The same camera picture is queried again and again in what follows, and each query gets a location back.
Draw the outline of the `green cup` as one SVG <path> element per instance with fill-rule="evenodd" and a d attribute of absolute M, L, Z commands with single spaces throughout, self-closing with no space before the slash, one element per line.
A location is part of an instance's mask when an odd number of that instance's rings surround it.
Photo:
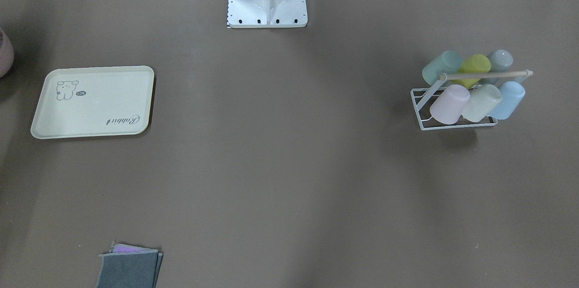
<path fill-rule="evenodd" d="M 422 69 L 422 78 L 429 85 L 439 80 L 442 74 L 456 74 L 461 68 L 463 59 L 455 51 L 444 51 Z"/>

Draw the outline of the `cream rabbit tray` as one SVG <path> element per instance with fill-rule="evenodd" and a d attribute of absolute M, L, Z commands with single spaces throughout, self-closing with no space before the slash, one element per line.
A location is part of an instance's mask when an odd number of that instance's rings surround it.
<path fill-rule="evenodd" d="M 150 121 L 155 74 L 148 66 L 59 68 L 44 80 L 34 138 L 139 135 Z"/>

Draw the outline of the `white cup rack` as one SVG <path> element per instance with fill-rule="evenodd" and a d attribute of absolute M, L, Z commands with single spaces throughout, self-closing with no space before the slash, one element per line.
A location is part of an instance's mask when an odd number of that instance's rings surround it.
<path fill-rule="evenodd" d="M 513 115 L 526 95 L 522 83 L 534 72 L 479 72 L 442 74 L 429 88 L 410 92 L 412 106 L 422 131 L 453 128 L 493 127 Z M 499 87 L 484 84 L 467 89 L 459 84 L 443 85 L 451 80 L 505 78 Z"/>

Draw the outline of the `pink cup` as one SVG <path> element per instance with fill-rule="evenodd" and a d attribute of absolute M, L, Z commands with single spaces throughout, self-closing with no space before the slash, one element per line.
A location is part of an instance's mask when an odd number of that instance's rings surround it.
<path fill-rule="evenodd" d="M 467 88 L 457 84 L 450 85 L 432 103 L 429 109 L 430 114 L 439 123 L 446 125 L 455 124 L 461 117 L 469 99 L 470 91 Z"/>

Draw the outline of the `cream cup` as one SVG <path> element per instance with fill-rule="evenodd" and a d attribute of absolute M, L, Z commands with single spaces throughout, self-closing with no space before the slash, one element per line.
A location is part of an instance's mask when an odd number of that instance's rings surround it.
<path fill-rule="evenodd" d="M 470 99 L 463 109 L 462 116 L 467 121 L 478 123 L 486 117 L 502 100 L 499 88 L 483 84 L 470 92 Z"/>

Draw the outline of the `yellow cup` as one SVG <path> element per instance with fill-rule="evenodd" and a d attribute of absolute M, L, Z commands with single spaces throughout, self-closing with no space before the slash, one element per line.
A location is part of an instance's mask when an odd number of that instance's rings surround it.
<path fill-rule="evenodd" d="M 491 69 L 491 62 L 490 60 L 482 54 L 475 54 L 466 59 L 461 68 L 459 68 L 457 74 L 477 74 L 477 73 L 486 73 L 489 72 Z M 459 79 L 459 80 L 451 80 L 453 84 L 461 85 L 468 90 L 470 90 L 474 85 L 478 83 L 480 80 L 479 78 L 470 78 L 470 79 Z"/>

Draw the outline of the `grey cup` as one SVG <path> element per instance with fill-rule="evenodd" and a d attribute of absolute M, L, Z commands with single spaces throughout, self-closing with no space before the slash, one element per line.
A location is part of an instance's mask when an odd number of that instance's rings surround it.
<path fill-rule="evenodd" d="M 488 74 L 492 72 L 506 72 L 513 65 L 513 56 L 507 50 L 497 49 L 492 51 L 486 56 L 490 63 L 491 68 Z"/>

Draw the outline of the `blue cup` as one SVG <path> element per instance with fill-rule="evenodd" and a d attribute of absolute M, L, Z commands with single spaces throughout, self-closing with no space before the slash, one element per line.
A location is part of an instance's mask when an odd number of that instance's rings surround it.
<path fill-rule="evenodd" d="M 499 86 L 499 90 L 502 94 L 502 100 L 490 111 L 488 116 L 498 120 L 505 120 L 511 117 L 519 103 L 525 97 L 526 91 L 522 84 L 515 81 L 502 83 Z"/>

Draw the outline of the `grey folded cloth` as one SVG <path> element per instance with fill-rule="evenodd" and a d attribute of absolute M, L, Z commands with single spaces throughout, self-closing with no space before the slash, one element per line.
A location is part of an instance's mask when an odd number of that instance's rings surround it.
<path fill-rule="evenodd" d="M 157 249 L 116 243 L 99 255 L 97 288 L 155 288 L 163 253 Z"/>

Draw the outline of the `pink bowl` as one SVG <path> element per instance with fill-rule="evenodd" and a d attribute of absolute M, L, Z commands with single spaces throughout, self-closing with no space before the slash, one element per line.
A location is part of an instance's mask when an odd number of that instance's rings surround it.
<path fill-rule="evenodd" d="M 0 77 L 2 78 L 13 66 L 13 44 L 4 29 L 0 28 Z"/>

